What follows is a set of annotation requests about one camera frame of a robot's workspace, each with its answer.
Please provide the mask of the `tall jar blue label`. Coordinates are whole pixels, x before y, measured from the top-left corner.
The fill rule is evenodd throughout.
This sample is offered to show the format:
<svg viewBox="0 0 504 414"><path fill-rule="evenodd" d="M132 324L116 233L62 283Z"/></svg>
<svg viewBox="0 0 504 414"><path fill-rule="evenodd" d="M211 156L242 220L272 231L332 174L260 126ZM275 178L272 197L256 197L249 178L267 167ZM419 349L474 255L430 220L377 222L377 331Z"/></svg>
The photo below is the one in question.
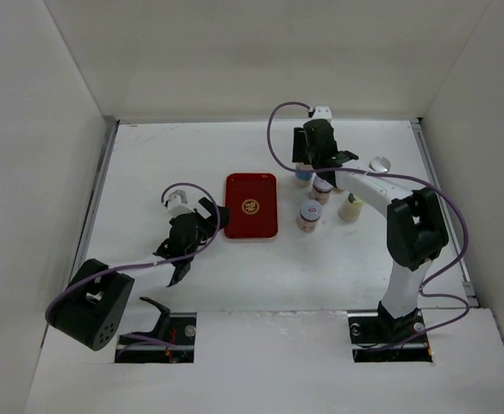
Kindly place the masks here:
<svg viewBox="0 0 504 414"><path fill-rule="evenodd" d="M304 163L295 164L294 182L300 188L308 187L312 182L312 166Z"/></svg>

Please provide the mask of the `yellow cap spice bottle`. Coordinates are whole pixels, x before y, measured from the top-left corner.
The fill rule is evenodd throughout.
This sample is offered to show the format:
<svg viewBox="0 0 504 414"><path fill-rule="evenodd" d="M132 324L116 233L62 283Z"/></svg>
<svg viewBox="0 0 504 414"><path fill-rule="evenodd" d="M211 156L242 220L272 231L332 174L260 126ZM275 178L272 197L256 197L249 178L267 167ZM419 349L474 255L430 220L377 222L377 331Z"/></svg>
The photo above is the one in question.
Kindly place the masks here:
<svg viewBox="0 0 504 414"><path fill-rule="evenodd" d="M339 217L347 222L355 222L361 215L363 207L363 201L357 198L353 193L349 192L343 204L338 210Z"/></svg>

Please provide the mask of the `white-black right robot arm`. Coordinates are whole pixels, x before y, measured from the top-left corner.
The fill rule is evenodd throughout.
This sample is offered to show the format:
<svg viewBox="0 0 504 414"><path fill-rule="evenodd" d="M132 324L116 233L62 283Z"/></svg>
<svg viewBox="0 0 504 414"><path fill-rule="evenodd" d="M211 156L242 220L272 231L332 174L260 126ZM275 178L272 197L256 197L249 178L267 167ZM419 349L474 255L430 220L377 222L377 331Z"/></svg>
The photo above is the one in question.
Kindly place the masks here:
<svg viewBox="0 0 504 414"><path fill-rule="evenodd" d="M413 333L419 288L432 262L449 242L436 192L409 190L373 172L350 151L340 151L326 119L293 130L292 162L311 166L321 179L357 197L386 219L386 244L392 260L387 290L377 315L356 338L389 346Z"/></svg>

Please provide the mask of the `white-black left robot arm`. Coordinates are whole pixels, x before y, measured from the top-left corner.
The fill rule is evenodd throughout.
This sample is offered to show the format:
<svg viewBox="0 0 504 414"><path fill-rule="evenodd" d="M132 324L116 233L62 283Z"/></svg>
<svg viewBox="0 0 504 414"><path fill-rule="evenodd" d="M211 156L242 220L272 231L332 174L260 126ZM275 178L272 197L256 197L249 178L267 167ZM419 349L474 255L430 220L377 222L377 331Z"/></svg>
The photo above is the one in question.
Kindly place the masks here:
<svg viewBox="0 0 504 414"><path fill-rule="evenodd" d="M230 209L208 197L192 209L183 191L162 199L171 219L167 239L148 263L109 267L97 259L86 260L67 288L47 307L49 325L93 351L104 348L116 332L129 301L135 279L126 272L169 264L173 273L167 285L177 285L191 269L194 257L211 244L230 223Z"/></svg>

